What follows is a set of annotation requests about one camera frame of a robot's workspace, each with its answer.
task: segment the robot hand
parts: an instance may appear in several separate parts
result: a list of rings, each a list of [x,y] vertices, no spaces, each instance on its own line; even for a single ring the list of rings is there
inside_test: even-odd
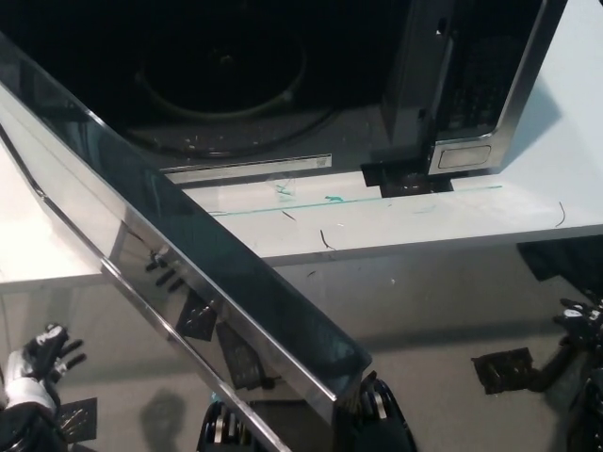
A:
[[[66,361],[67,355],[83,345],[81,340],[67,345],[69,339],[64,327],[50,324],[23,348],[10,353],[4,382],[7,409],[35,402],[56,414],[60,399],[55,385],[70,369],[86,360],[82,353]]]
[[[580,351],[594,353],[603,346],[603,311],[584,303],[562,299],[562,315],[553,318],[567,331],[567,341]]]

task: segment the stainless steel panel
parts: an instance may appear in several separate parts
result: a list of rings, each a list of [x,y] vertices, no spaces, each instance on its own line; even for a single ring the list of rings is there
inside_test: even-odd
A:
[[[548,46],[557,29],[564,6],[564,0],[542,1],[534,27],[530,33],[526,50],[519,63],[519,68],[495,130],[481,137],[464,137],[436,141],[429,174],[482,170],[500,166],[505,153],[511,145],[515,128],[521,119],[524,106],[530,97],[534,82],[545,59]],[[442,168],[440,166],[443,152],[451,149],[475,146],[490,146],[492,148],[490,156],[485,162],[478,165],[471,164],[461,167]]]
[[[267,447],[288,450],[247,401],[304,399],[326,431],[355,410],[370,359],[342,330],[1,35],[0,82],[0,137],[41,203]],[[153,262],[181,287],[168,291]],[[218,344],[181,334],[189,291],[282,378],[274,389],[236,391]]]
[[[490,146],[477,146],[474,148],[448,149],[442,152],[438,168],[470,167],[482,165],[488,161]]]

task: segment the microwave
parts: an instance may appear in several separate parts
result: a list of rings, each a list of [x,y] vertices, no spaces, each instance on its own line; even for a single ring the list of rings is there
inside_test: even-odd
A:
[[[0,30],[176,184],[361,170],[414,194],[500,166],[565,3],[7,0]],[[36,114],[82,139],[39,76]]]

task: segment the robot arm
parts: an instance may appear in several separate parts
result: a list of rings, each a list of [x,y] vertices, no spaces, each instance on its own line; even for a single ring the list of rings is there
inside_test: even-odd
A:
[[[6,407],[0,412],[0,452],[64,452],[65,441],[56,415],[60,399],[55,385],[86,355],[83,344],[69,342],[60,325],[48,325],[23,348],[10,353],[4,378]]]

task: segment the black tape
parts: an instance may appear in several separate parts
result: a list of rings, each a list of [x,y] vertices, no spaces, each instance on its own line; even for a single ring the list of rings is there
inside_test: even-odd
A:
[[[60,407],[57,421],[68,444],[96,439],[98,424],[98,399],[88,398]]]
[[[471,361],[488,395],[527,389],[536,374],[527,348],[500,351]]]

